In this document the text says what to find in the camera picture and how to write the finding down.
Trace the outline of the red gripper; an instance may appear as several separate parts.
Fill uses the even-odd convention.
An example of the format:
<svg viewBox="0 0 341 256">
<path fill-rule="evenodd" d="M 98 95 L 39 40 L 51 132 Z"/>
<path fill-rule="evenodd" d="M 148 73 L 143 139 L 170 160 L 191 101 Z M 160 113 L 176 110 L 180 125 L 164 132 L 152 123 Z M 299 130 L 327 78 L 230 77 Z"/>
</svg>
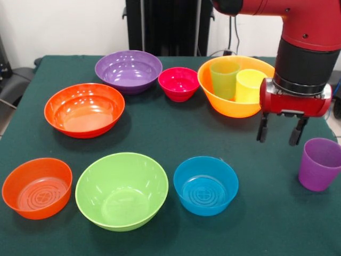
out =
<svg viewBox="0 0 341 256">
<path fill-rule="evenodd" d="M 298 145 L 309 117 L 323 116 L 329 109 L 331 100 L 332 89 L 329 84 L 324 87 L 321 94 L 304 96 L 288 94 L 275 87 L 271 78 L 263 79 L 259 92 L 259 104 L 263 113 L 256 140 L 260 143 L 266 140 L 269 113 L 279 115 L 289 113 L 302 116 L 289 138 L 290 146 Z"/>
</svg>

